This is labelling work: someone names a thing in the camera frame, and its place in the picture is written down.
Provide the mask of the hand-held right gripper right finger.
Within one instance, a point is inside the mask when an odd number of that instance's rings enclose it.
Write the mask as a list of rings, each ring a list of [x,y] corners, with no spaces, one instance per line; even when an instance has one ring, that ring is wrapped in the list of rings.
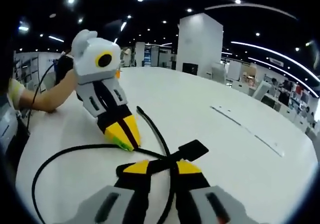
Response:
[[[191,162],[177,162],[176,209],[180,223],[252,223],[244,205],[219,186],[211,186]]]

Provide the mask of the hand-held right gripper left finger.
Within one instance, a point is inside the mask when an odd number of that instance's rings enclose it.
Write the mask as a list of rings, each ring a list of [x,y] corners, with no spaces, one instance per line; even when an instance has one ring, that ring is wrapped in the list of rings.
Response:
[[[75,223],[143,223],[148,209],[150,161],[127,163],[116,168],[118,180],[84,200]]]

